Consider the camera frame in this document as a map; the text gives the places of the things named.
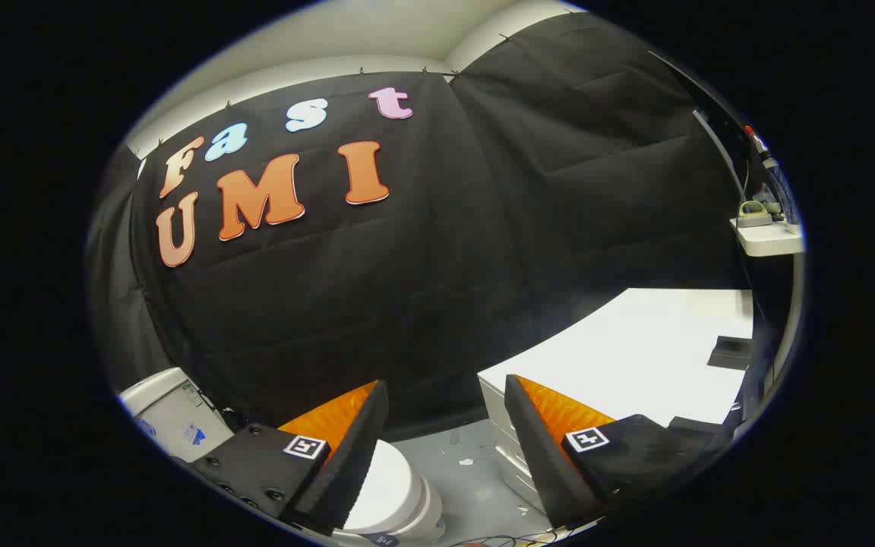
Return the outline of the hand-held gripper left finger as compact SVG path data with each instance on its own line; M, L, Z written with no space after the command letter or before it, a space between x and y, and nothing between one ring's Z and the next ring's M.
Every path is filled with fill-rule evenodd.
M386 381L374 380L285 425L248 422L191 474L281 525L329 536L360 495L388 411Z

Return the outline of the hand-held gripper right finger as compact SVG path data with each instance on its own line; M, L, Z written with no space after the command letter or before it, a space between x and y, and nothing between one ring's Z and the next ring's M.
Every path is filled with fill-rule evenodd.
M506 378L504 405L552 526L642 507L718 451L715 432L686 432L641 413L614 419L543 384Z

